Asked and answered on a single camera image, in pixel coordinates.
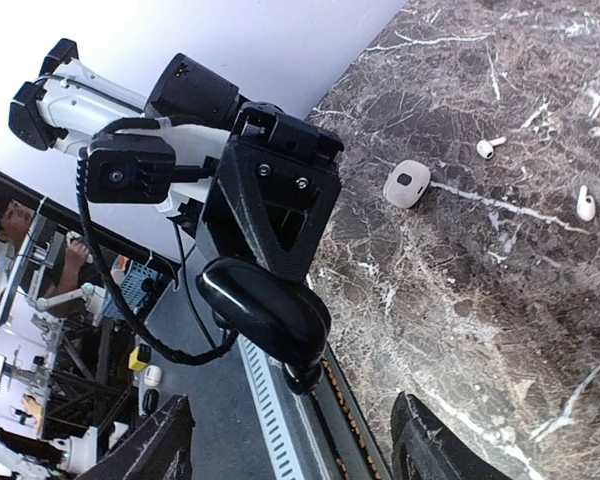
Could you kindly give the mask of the black earbud charging case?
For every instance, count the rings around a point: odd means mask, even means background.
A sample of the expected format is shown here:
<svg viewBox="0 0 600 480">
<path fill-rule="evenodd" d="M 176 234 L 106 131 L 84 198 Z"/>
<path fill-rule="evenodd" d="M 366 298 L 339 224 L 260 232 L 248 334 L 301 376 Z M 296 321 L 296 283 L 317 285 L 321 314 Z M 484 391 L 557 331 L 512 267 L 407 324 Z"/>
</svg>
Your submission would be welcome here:
<svg viewBox="0 0 600 480">
<path fill-rule="evenodd" d="M 331 317 L 306 285 L 238 258 L 210 262 L 195 284 L 223 321 L 276 360 L 299 372 L 318 364 Z"/>
</svg>

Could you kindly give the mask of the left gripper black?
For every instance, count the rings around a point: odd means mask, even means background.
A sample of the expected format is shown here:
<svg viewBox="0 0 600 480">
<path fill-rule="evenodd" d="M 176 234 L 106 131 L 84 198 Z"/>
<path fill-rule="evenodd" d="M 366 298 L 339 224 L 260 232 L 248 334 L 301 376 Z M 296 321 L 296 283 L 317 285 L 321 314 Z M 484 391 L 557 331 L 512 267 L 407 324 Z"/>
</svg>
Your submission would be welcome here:
<svg viewBox="0 0 600 480">
<path fill-rule="evenodd" d="M 304 281 L 339 196 L 340 137 L 266 102 L 244 103 L 196 231 L 207 260 L 239 257 Z"/>
</svg>

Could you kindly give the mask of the beige earbud charging case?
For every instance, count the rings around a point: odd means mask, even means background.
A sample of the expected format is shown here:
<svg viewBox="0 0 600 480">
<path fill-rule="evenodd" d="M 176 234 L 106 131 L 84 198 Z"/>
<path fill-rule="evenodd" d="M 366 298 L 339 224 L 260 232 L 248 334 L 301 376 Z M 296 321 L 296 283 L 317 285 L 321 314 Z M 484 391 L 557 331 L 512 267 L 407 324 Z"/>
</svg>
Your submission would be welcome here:
<svg viewBox="0 0 600 480">
<path fill-rule="evenodd" d="M 405 160 L 389 174 L 383 187 L 384 198 L 392 205 L 410 209 L 420 200 L 431 181 L 431 172 L 424 164 Z"/>
</svg>

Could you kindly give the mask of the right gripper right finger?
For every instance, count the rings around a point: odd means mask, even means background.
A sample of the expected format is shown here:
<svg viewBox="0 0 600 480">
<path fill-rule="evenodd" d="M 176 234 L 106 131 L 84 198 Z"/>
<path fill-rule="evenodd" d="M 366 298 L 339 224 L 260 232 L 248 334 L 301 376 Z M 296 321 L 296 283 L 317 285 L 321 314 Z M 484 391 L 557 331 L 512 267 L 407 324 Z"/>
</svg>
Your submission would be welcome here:
<svg viewBox="0 0 600 480">
<path fill-rule="evenodd" d="M 391 410 L 395 479 L 498 479 L 500 471 L 467 447 L 421 400 L 401 392 Z"/>
</svg>

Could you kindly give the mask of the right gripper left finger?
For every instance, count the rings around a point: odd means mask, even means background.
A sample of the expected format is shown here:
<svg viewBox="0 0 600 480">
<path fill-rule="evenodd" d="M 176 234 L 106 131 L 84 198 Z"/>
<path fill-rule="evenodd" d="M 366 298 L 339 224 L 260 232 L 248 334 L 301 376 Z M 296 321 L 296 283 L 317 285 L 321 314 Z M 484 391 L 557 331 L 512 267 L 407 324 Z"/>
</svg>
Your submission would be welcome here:
<svg viewBox="0 0 600 480">
<path fill-rule="evenodd" d="M 84 480 L 191 479 L 195 426 L 187 396 L 174 395 L 117 448 L 88 471 Z"/>
</svg>

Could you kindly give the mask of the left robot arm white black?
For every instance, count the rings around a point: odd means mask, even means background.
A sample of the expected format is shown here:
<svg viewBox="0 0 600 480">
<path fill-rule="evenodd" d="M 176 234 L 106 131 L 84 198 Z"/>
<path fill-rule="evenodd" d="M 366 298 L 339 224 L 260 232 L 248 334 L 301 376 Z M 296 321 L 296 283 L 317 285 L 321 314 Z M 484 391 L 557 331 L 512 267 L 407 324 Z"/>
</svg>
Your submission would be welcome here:
<svg viewBox="0 0 600 480">
<path fill-rule="evenodd" d="M 340 138 L 177 54 L 148 96 L 87 68 L 61 39 L 8 125 L 29 146 L 88 157 L 93 203 L 150 204 L 207 259 L 302 282 L 341 190 Z"/>
</svg>

